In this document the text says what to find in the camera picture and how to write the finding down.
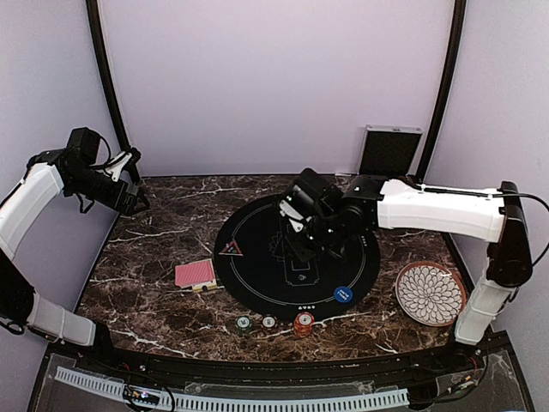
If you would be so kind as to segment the red poker chip stack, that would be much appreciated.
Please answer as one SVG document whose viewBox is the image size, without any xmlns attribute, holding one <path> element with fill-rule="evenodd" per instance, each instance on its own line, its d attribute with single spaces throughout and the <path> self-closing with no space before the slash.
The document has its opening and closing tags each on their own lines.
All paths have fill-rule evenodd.
<svg viewBox="0 0 549 412">
<path fill-rule="evenodd" d="M 310 335 L 315 320 L 309 312 L 300 312 L 293 322 L 294 334 L 298 337 Z"/>
</svg>

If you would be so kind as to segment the black poker chip stack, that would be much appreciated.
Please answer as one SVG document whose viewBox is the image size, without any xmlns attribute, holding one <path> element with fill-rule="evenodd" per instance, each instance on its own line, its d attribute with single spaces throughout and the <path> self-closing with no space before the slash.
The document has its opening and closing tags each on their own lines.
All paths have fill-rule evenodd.
<svg viewBox="0 0 549 412">
<path fill-rule="evenodd" d="M 266 329 L 271 329 L 276 326 L 276 318 L 272 316 L 265 316 L 262 318 L 262 327 Z"/>
</svg>

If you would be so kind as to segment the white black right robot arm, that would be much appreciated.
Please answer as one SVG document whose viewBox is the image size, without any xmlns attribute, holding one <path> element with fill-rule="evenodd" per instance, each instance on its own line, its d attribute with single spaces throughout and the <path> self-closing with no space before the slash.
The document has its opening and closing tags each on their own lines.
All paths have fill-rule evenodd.
<svg viewBox="0 0 549 412">
<path fill-rule="evenodd" d="M 306 168 L 277 202 L 290 225 L 291 253 L 303 262 L 326 252 L 339 256 L 348 239 L 374 229 L 425 229 L 481 239 L 488 244 L 485 272 L 458 315 L 454 339 L 438 353 L 447 373 L 471 357 L 506 300 L 533 274 L 528 229 L 516 185 L 459 189 L 359 175 L 346 191 Z"/>
</svg>

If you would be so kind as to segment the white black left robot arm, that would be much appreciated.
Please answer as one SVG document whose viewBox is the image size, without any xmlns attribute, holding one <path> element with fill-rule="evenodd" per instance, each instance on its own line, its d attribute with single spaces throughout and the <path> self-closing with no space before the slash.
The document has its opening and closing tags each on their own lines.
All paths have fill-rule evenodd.
<svg viewBox="0 0 549 412">
<path fill-rule="evenodd" d="M 27 174 L 1 204 L 2 327 L 16 335 L 31 330 L 53 342 L 86 347 L 88 361 L 103 374 L 121 367 L 108 327 L 41 296 L 16 268 L 14 258 L 28 230 L 59 195 L 102 203 L 121 215 L 148 209 L 142 188 L 120 178 L 140 158 L 140 152 L 131 148 L 99 169 L 78 148 L 45 151 L 29 161 Z"/>
</svg>

